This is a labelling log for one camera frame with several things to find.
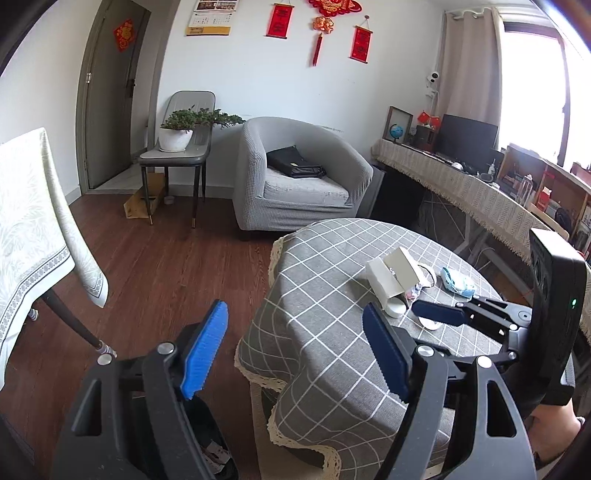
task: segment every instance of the black bag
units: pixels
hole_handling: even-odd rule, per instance
[[[326,175],[321,165],[304,160],[295,146],[269,152],[267,165],[292,179],[319,179]]]

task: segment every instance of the blue packet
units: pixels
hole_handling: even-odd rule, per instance
[[[458,272],[458,270],[443,267],[441,269],[441,280],[443,280],[443,286],[447,290],[462,297],[471,299],[476,293],[476,286],[472,279]]]

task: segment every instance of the computer monitor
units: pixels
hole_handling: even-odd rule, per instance
[[[443,115],[433,151],[486,173],[499,127],[461,116]]]

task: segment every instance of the tassel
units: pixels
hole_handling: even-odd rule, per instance
[[[318,35],[318,40],[316,41],[316,51],[314,52],[314,59],[312,60],[312,66],[316,67],[318,63],[318,56],[320,55],[320,47],[322,46],[322,33]]]

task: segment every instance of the metal screw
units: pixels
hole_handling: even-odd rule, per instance
[[[417,352],[420,356],[433,356],[433,354],[435,353],[435,350],[433,350],[428,345],[420,345],[417,348]]]
[[[174,352],[174,345],[170,342],[164,342],[158,345],[156,350],[160,355],[170,355]]]
[[[479,356],[477,361],[478,365],[480,365],[482,368],[492,367],[492,360],[487,356]]]
[[[109,353],[103,353],[100,357],[96,359],[96,363],[102,365],[109,365],[113,361],[113,357]]]

